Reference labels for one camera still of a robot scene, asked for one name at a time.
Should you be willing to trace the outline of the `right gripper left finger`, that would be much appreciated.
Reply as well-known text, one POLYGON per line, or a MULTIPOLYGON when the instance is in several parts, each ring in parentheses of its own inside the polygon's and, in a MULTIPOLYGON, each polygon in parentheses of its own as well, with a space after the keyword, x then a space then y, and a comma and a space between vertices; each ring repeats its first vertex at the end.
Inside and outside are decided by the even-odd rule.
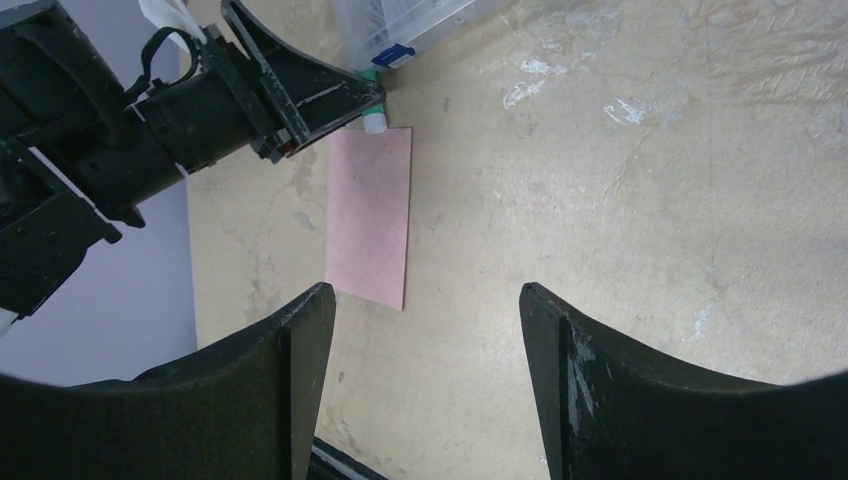
POLYGON ((336 312, 318 283, 267 318, 138 377, 1 379, 5 479, 303 479, 336 312))

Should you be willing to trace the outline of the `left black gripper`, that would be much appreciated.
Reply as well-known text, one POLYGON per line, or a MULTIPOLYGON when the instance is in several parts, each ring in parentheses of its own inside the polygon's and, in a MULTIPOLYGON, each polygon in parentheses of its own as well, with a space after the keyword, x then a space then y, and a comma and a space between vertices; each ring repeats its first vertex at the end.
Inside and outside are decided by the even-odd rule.
POLYGON ((142 48, 142 75, 132 85, 132 108, 185 172, 198 172, 244 146, 277 163, 385 101, 377 81, 292 47, 242 2, 223 1, 221 14, 247 55, 214 25, 201 29, 204 42, 163 27, 142 48), (152 61, 172 35, 189 48, 191 64, 166 83, 153 76, 152 61))

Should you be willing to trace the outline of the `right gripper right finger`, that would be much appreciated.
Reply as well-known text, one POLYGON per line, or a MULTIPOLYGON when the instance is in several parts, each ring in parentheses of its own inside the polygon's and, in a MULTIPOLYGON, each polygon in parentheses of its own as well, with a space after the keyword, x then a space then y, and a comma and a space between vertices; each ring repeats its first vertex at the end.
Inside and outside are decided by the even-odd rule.
POLYGON ((538 283, 519 310, 554 479, 843 479, 847 376, 778 386, 682 361, 538 283))

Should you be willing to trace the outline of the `green white glue stick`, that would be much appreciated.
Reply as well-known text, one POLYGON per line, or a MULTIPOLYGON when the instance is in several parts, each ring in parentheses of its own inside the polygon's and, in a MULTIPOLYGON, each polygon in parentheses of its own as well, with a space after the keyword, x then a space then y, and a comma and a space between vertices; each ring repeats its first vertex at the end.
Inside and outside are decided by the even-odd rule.
MULTIPOLYGON (((357 74, 370 81, 378 81, 378 73, 376 70, 361 70, 357 74)), ((365 110, 362 114, 363 129, 366 133, 372 135, 382 134, 388 129, 387 117, 383 104, 377 104, 365 110)))

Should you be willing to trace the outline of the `pink envelope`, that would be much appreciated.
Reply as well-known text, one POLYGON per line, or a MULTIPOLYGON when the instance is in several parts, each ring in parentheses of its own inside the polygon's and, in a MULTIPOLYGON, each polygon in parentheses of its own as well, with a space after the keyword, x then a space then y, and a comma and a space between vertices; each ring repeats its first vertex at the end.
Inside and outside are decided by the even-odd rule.
POLYGON ((400 311, 404 305, 413 130, 329 139, 325 281, 400 311))

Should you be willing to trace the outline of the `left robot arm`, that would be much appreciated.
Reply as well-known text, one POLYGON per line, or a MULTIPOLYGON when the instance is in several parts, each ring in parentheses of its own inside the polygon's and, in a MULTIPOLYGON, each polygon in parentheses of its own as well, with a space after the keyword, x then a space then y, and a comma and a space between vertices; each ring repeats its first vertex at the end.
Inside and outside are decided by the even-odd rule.
POLYGON ((235 34, 180 1, 144 1, 155 31, 121 85, 57 1, 1 14, 1 326, 33 315, 89 248, 141 228, 139 205, 250 147, 279 162, 382 103, 375 81, 283 42, 239 1, 235 34))

